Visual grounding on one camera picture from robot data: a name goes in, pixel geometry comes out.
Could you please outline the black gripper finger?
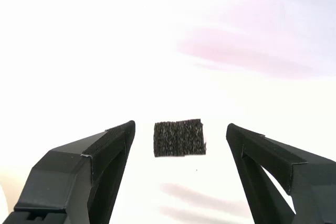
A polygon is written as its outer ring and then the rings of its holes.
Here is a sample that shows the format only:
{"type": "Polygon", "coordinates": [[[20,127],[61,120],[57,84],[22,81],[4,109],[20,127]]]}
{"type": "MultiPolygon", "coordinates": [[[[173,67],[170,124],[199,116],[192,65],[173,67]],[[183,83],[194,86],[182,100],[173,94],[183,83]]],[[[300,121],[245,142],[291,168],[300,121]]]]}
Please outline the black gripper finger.
{"type": "Polygon", "coordinates": [[[335,223],[335,162],[235,124],[226,139],[255,223],[335,223]]]}
{"type": "Polygon", "coordinates": [[[5,223],[109,223],[135,136],[129,121],[49,150],[5,223]]]}

